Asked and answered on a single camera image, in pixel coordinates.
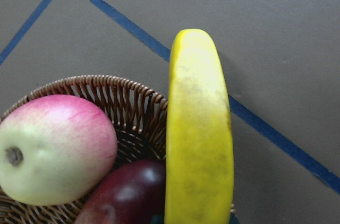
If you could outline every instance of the blue tape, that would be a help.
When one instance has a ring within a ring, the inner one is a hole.
[[[129,20],[125,15],[120,13],[118,10],[116,10],[103,0],[91,0],[91,2],[100,10],[102,10],[105,14],[107,14],[110,18],[116,21],[120,26],[122,26],[124,29],[137,37],[156,54],[169,62],[170,50],[162,45],[159,41],[146,33],[139,26]],[[270,142],[278,146],[290,157],[292,157],[307,170],[309,170],[319,179],[321,179],[330,188],[340,194],[339,177],[337,177],[326,167],[316,161],[313,157],[309,156],[306,152],[300,149],[296,144],[291,142],[288,138],[283,136],[260,117],[249,111],[245,106],[243,106],[231,96],[229,96],[229,104],[230,109],[234,114],[238,115],[242,120],[244,120],[260,134],[262,134]]]
[[[134,22],[129,20],[124,14],[122,14],[103,0],[91,0],[91,2],[107,16],[117,22],[121,27],[133,34],[142,43],[144,43],[151,50],[157,53],[160,57],[169,62],[170,50],[162,45],[155,38],[153,38],[151,35],[149,35],[147,32],[142,30]]]
[[[13,49],[17,46],[19,41],[24,37],[27,31],[32,27],[35,21],[43,13],[46,7],[51,3],[52,0],[42,0],[33,13],[28,17],[25,23],[21,26],[15,36],[7,44],[7,46],[0,53],[0,65],[5,61]]]
[[[340,194],[339,177],[231,96],[229,104],[234,114]]]

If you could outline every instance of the basket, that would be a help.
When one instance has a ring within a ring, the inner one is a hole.
[[[165,159],[167,100],[140,83],[110,75],[68,77],[31,91],[7,110],[52,94],[70,94],[85,98],[112,121],[118,138],[118,153],[113,170],[139,159]],[[63,205],[32,206],[12,200],[0,188],[0,224],[73,223],[90,193]]]

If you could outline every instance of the brown stem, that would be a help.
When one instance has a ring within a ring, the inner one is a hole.
[[[17,166],[23,160],[23,155],[21,150],[18,147],[11,147],[6,149],[6,157],[9,163],[13,166]]]

